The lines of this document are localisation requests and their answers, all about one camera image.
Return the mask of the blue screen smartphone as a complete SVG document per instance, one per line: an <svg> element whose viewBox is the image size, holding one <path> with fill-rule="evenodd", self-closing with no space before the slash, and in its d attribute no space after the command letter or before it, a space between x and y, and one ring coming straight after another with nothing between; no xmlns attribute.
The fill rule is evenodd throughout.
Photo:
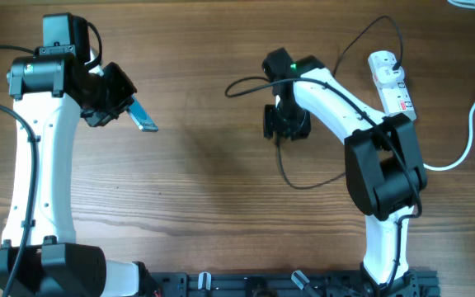
<svg viewBox="0 0 475 297"><path fill-rule="evenodd" d="M142 107L135 96L132 96L133 103L128 107L127 113L137 125L137 127L143 132L158 132L158 127Z"/></svg>

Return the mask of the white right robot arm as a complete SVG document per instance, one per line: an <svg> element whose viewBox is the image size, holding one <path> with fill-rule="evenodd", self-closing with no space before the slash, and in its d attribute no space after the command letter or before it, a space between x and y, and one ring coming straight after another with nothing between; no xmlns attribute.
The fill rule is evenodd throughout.
<svg viewBox="0 0 475 297"><path fill-rule="evenodd" d="M316 116L343 143L346 187L366 220L364 272L390 289L408 270L407 225L422 214L427 184L412 120L367 106L314 56L278 49L261 67L276 99L265 108L266 138L306 139Z"/></svg>

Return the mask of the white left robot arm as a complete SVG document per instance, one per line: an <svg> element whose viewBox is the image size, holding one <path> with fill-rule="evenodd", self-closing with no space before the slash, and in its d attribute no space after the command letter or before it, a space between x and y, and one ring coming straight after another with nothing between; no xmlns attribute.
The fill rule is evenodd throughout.
<svg viewBox="0 0 475 297"><path fill-rule="evenodd" d="M134 104L118 64L70 53L15 59L7 75L16 120L12 207L0 245L6 296L145 296L142 263L106 258L76 241L71 206L73 142L80 120L102 127Z"/></svg>

